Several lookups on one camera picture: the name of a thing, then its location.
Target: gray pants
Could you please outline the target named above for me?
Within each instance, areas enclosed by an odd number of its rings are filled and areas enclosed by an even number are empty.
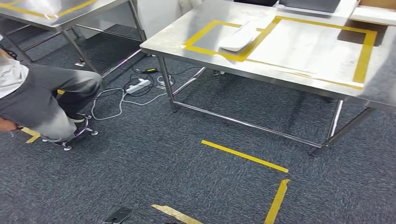
[[[74,138],[67,114],[83,109],[99,90],[102,78],[90,71],[33,65],[15,92],[0,98],[0,117],[27,127],[51,142]],[[65,93],[56,99],[57,90]]]

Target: white cable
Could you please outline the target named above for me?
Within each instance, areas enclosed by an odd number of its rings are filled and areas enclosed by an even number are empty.
[[[154,100],[156,100],[158,97],[165,96],[165,95],[166,95],[166,93],[164,93],[164,94],[161,94],[161,95],[158,95],[158,96],[156,96],[154,99],[152,99],[152,100],[150,100],[150,101],[148,101],[147,103],[144,103],[144,104],[139,104],[139,103],[132,102],[132,101],[126,101],[126,100],[124,100],[124,99],[122,99],[122,101],[123,101],[123,102],[125,102],[125,103],[132,103],[132,104],[136,104],[136,105],[144,106],[144,105],[147,105],[147,104],[149,104],[149,103],[153,102],[153,101],[154,101]]]
[[[102,93],[108,92],[108,91],[114,91],[114,90],[122,90],[122,97],[121,97],[121,101],[120,101],[120,103],[119,103],[120,112],[119,112],[118,114],[113,115],[113,116],[110,116],[110,117],[108,117],[108,118],[97,118],[97,117],[95,116],[94,112],[93,112],[93,110],[95,109],[95,106],[96,106],[96,100],[100,97],[100,95],[102,95]],[[92,114],[92,117],[93,117],[95,120],[106,120],[106,119],[110,119],[110,118],[115,118],[115,117],[118,117],[118,116],[120,116],[120,115],[122,114],[122,103],[123,103],[123,102],[125,102],[125,103],[131,103],[131,104],[136,104],[136,105],[140,105],[140,106],[144,106],[144,105],[147,105],[147,104],[153,102],[154,100],[156,100],[157,98],[159,98],[159,97],[161,97],[161,96],[165,96],[166,94],[167,94],[167,93],[158,95],[158,96],[156,96],[154,99],[148,101],[147,103],[139,104],[139,103],[136,103],[136,102],[124,100],[124,98],[125,98],[125,96],[127,95],[127,93],[125,93],[125,90],[122,89],[122,88],[116,88],[116,89],[105,90],[105,91],[102,91],[101,93],[99,93],[99,95],[98,95],[98,96],[96,97],[96,99],[93,101],[93,106],[92,106],[92,109],[91,109],[91,114]]]
[[[96,100],[100,97],[100,95],[102,95],[102,93],[104,93],[104,92],[109,92],[109,91],[114,91],[114,90],[122,90],[122,98],[121,98],[120,103],[119,103],[119,106],[118,106],[119,109],[120,109],[120,113],[118,113],[118,114],[116,114],[116,115],[114,115],[114,116],[108,117],[108,118],[97,118],[97,117],[95,116],[95,114],[93,113],[93,109],[95,109],[95,106],[96,106]],[[122,89],[122,88],[110,89],[110,90],[105,90],[105,91],[100,92],[99,95],[96,97],[96,99],[93,101],[93,106],[92,106],[92,109],[91,109],[92,117],[93,117],[95,120],[106,120],[106,119],[115,118],[115,117],[117,117],[117,116],[120,116],[120,115],[122,114],[122,101],[124,100],[124,97],[125,97],[126,95],[127,95],[127,94],[124,93],[124,89]]]

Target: yellow tape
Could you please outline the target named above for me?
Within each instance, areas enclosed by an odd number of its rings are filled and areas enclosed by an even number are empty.
[[[170,216],[175,217],[177,220],[180,220],[186,224],[202,224],[202,222],[197,221],[177,210],[174,210],[173,208],[169,207],[169,206],[160,206],[160,205],[156,205],[153,204],[151,205],[153,208],[156,208],[158,210],[160,210],[161,212],[168,214]]]
[[[26,143],[33,143],[41,136],[40,133],[32,131],[32,130],[28,129],[27,127],[24,127],[21,131],[23,131],[26,134],[30,134],[32,136],[29,140],[26,141]]]
[[[70,9],[68,9],[68,10],[63,11],[63,12],[60,12],[60,13],[57,14],[57,15],[45,15],[45,14],[41,14],[41,13],[37,13],[37,12],[30,11],[30,10],[26,10],[26,9],[24,9],[24,8],[19,8],[19,7],[14,7],[14,6],[12,6],[13,4],[16,4],[16,3],[19,3],[19,2],[22,2],[22,1],[24,1],[24,0],[16,0],[16,1],[13,1],[13,2],[8,3],[8,4],[0,3],[0,7],[1,7],[1,8],[6,8],[6,9],[9,9],[9,10],[13,10],[13,11],[16,11],[16,12],[18,12],[18,13],[24,13],[24,14],[34,15],[34,16],[38,16],[38,17],[41,17],[41,18],[46,18],[46,19],[52,20],[52,19],[54,19],[54,18],[56,18],[56,17],[61,17],[61,16],[64,16],[64,15],[66,15],[66,14],[72,13],[72,12],[74,12],[74,11],[76,11],[76,10],[79,10],[79,9],[81,9],[81,8],[84,8],[85,6],[88,6],[88,5],[94,3],[94,2],[96,2],[96,1],[98,1],[98,0],[90,0],[90,1],[87,1],[87,2],[85,2],[85,3],[83,3],[83,4],[80,4],[80,5],[78,5],[78,6],[72,7],[72,8],[70,8]]]
[[[61,16],[63,16],[63,15],[72,13],[72,12],[74,12],[74,11],[76,11],[76,10],[79,10],[79,9],[81,9],[81,8],[84,8],[85,6],[88,6],[88,5],[90,5],[90,4],[92,4],[92,3],[96,2],[96,1],[98,1],[98,0],[90,0],[90,1],[87,1],[87,2],[85,2],[85,3],[83,3],[83,4],[81,4],[81,5],[78,5],[78,6],[75,6],[75,7],[73,7],[73,8],[70,8],[70,9],[68,9],[68,10],[66,10],[66,11],[60,12],[60,13],[58,14],[58,16],[61,17]]]
[[[264,38],[275,28],[275,26],[277,25],[277,23],[279,21],[280,20],[273,20],[272,23],[266,29],[258,28],[257,31],[260,31],[261,33],[249,45],[244,47],[243,50],[237,55],[232,55],[232,54],[228,54],[225,52],[218,52],[218,51],[213,51],[213,50],[193,46],[193,44],[196,41],[201,39],[205,34],[207,34],[211,29],[213,29],[217,25],[223,25],[223,26],[229,26],[229,27],[235,27],[235,28],[241,27],[241,25],[239,25],[239,24],[223,22],[223,21],[219,21],[219,20],[213,20],[206,27],[204,27],[202,30],[198,31],[194,36],[192,36],[189,40],[187,40],[184,43],[184,46],[185,46],[184,49],[195,51],[195,52],[202,53],[202,54],[212,55],[212,56],[213,55],[221,55],[224,58],[229,59],[229,60],[243,62],[257,48],[257,46],[259,46],[259,44],[264,40]]]
[[[228,152],[228,153],[231,153],[231,154],[240,156],[240,157],[242,157],[242,158],[245,158],[245,159],[248,159],[248,160],[257,162],[257,163],[262,164],[262,165],[264,165],[264,166],[271,167],[271,168],[273,168],[273,169],[277,169],[277,170],[282,171],[282,172],[285,172],[285,173],[288,173],[288,172],[289,172],[288,169],[283,168],[283,167],[280,167],[280,166],[278,166],[278,165],[276,165],[276,164],[274,164],[274,163],[270,163],[270,162],[267,162],[267,161],[264,161],[264,160],[255,158],[255,157],[253,157],[253,156],[250,156],[250,155],[247,155],[247,154],[244,154],[244,153],[241,153],[241,152],[232,150],[232,149],[230,149],[230,148],[226,148],[226,147],[224,147],[224,146],[220,146],[220,145],[211,143],[211,142],[206,141],[206,140],[202,140],[201,143],[204,144],[204,145],[211,146],[211,147],[213,147],[213,148],[220,149],[220,150],[223,150],[223,151],[225,151],[225,152]]]
[[[356,83],[364,84],[365,79],[366,79],[366,74],[367,74],[367,69],[368,69],[368,62],[371,57],[371,53],[374,47],[375,39],[377,32],[371,31],[371,30],[366,30],[366,29],[359,29],[359,28],[353,28],[353,27],[346,27],[346,26],[339,26],[339,25],[333,25],[333,24],[327,24],[327,23],[322,23],[322,22],[315,22],[315,21],[309,21],[309,20],[301,20],[301,19],[296,19],[296,18],[290,18],[290,17],[284,17],[284,16],[276,16],[274,20],[267,26],[265,29],[257,29],[257,31],[261,31],[260,35],[249,45],[247,45],[238,55],[232,55],[228,54],[225,52],[217,52],[209,49],[204,49],[200,47],[196,47],[193,44],[197,42],[200,38],[202,38],[205,34],[207,34],[211,29],[213,29],[216,25],[224,25],[224,26],[231,26],[235,28],[241,27],[239,24],[234,24],[234,23],[229,23],[229,22],[223,22],[223,21],[218,21],[214,20],[210,22],[206,27],[204,27],[202,30],[198,31],[193,37],[191,37],[189,40],[187,40],[184,45],[186,50],[191,50],[195,51],[201,54],[207,54],[207,55],[221,55],[226,59],[229,60],[234,60],[238,62],[243,62],[243,61],[251,61],[251,62],[256,62],[256,63],[263,63],[263,64],[268,64],[268,65],[273,65],[273,66],[278,66],[281,68],[285,68],[283,66],[279,66],[276,64],[270,64],[270,63],[265,63],[265,62],[259,62],[259,61],[254,61],[254,60],[249,60],[248,57],[249,55],[254,51],[254,49],[257,48],[257,46],[267,37],[269,33],[279,24],[281,20],[289,20],[289,21],[295,21],[295,22],[301,22],[301,23],[307,23],[307,24],[312,24],[312,25],[318,25],[318,26],[324,26],[324,27],[330,27],[330,28],[338,28],[342,30],[348,30],[348,31],[353,31],[353,32],[359,32],[359,33],[365,33],[366,37],[363,43],[363,47],[361,50],[361,54],[359,56],[358,63],[356,65],[356,70],[354,74],[353,81]],[[308,78],[313,78],[316,80],[324,81],[324,82],[329,82],[333,84],[338,84],[350,88],[355,88],[358,90],[362,90],[363,87],[360,86],[355,86],[355,85],[349,85],[349,84],[344,84],[344,83],[338,83],[334,81],[329,81],[326,79],[321,79],[321,78],[314,78],[314,77],[309,77],[307,75],[303,74],[298,74],[298,73],[290,73],[290,74],[295,74],[295,75],[300,75],[303,77],[308,77]]]
[[[8,5],[15,5],[15,4],[18,4],[18,3],[20,3],[20,2],[23,2],[24,0],[15,0],[15,1],[12,1],[12,2],[10,2],[10,3],[7,3]]]
[[[41,17],[41,18],[45,18],[45,19],[48,19],[48,18],[49,19],[53,19],[53,16],[46,16],[46,15],[41,14],[41,13],[36,13],[36,12],[29,11],[29,10],[26,10],[26,9],[23,9],[23,8],[14,7],[14,6],[11,6],[9,4],[0,3],[0,7],[1,8],[6,8],[6,9],[9,9],[9,10],[18,12],[18,13],[34,15],[34,16],[38,16],[38,17]]]
[[[367,31],[366,37],[364,38],[363,47],[359,56],[358,64],[356,65],[354,82],[362,83],[366,81],[366,74],[368,69],[368,63],[370,61],[371,52],[377,38],[377,32]]]
[[[264,224],[273,224],[275,222],[275,218],[278,215],[278,211],[281,208],[281,204],[283,198],[287,191],[287,183],[290,180],[282,180],[281,184],[279,185],[278,191],[276,192],[275,198],[272,202],[271,208],[268,211],[267,217],[264,220]]]

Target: hand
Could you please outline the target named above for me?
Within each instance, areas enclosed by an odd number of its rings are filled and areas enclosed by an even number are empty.
[[[10,131],[15,131],[17,128],[18,128],[18,126],[16,123],[14,123],[10,120],[0,118],[0,131],[10,132]]]

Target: white object on table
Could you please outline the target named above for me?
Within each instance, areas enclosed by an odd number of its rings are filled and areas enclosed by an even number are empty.
[[[251,22],[245,23],[235,33],[220,42],[220,47],[229,51],[237,52],[250,44],[256,34],[256,28]]]
[[[352,20],[396,26],[396,10],[359,6],[351,16]]]

